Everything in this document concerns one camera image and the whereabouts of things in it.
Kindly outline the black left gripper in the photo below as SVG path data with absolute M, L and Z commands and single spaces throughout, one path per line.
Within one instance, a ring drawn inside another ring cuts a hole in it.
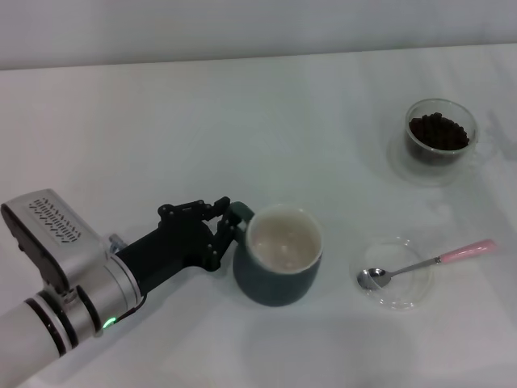
M 230 199 L 223 196 L 212 205 L 196 200 L 158 208 L 163 220 L 158 228 L 117 253 L 137 281 L 141 295 L 156 289 L 184 268 L 198 267 L 207 272 L 220 268 L 242 220 L 228 209 L 229 205 Z M 212 234 L 202 221 L 220 216 L 216 233 Z

